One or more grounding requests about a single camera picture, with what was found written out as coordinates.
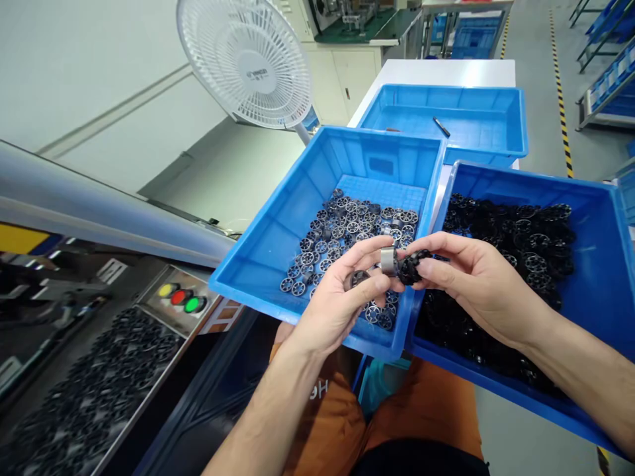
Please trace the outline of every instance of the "fan pole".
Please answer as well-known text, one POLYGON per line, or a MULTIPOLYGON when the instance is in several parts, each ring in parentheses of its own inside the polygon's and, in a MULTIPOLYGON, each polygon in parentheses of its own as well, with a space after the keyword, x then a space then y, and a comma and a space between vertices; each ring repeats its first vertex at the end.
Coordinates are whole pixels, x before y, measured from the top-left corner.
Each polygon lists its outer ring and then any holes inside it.
POLYGON ((306 127, 304 127, 304 124, 303 123, 296 124, 295 126, 293 126, 293 128, 296 130, 296 132, 300 136, 300 139, 302 139, 302 142, 304 142, 304 145, 305 146, 309 145, 309 142, 311 142, 311 136, 309 136, 309 131, 306 130, 306 127))

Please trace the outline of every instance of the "white table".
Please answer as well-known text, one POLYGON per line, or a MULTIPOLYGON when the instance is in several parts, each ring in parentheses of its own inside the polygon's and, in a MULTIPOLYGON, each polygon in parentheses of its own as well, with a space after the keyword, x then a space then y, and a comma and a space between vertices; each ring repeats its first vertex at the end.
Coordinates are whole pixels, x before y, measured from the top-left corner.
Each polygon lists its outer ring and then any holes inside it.
MULTIPOLYGON (((516 62, 513 59, 389 59, 370 85, 348 127, 357 127, 375 94, 385 84, 516 87, 516 62)), ((518 169, 518 160, 512 168, 518 169)), ((444 165, 441 170, 431 223, 439 213, 451 170, 451 165, 444 165)))

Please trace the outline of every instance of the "yellow button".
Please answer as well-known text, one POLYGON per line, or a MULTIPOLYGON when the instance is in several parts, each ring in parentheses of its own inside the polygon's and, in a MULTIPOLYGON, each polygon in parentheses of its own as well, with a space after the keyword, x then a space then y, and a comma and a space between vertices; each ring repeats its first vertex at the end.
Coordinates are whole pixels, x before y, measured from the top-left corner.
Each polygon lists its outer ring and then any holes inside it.
POLYGON ((178 284, 164 284, 162 285, 162 287, 159 288, 159 291, 157 292, 157 294, 161 297, 161 298, 169 298, 174 291, 176 291, 177 289, 179 289, 180 286, 178 284))

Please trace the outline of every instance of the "forearm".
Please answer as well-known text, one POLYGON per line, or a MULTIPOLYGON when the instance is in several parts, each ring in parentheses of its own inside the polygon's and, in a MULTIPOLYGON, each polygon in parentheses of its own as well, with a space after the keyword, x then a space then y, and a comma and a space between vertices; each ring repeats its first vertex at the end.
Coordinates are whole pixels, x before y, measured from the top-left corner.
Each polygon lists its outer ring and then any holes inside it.
POLYGON ((322 364, 322 357, 297 351, 288 339, 203 475, 281 474, 322 364))
POLYGON ((635 459, 635 364, 555 312, 550 332, 523 352, 635 459))

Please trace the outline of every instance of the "fan logo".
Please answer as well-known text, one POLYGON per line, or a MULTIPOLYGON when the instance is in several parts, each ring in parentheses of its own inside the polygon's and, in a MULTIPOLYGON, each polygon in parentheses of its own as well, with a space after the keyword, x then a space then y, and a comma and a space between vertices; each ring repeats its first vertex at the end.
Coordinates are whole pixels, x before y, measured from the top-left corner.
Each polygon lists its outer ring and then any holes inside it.
POLYGON ((256 81, 260 81, 266 78, 267 76, 269 76, 269 73, 267 72, 267 68, 262 68, 262 69, 257 69, 256 71, 247 72, 247 77, 249 79, 254 79, 256 81))

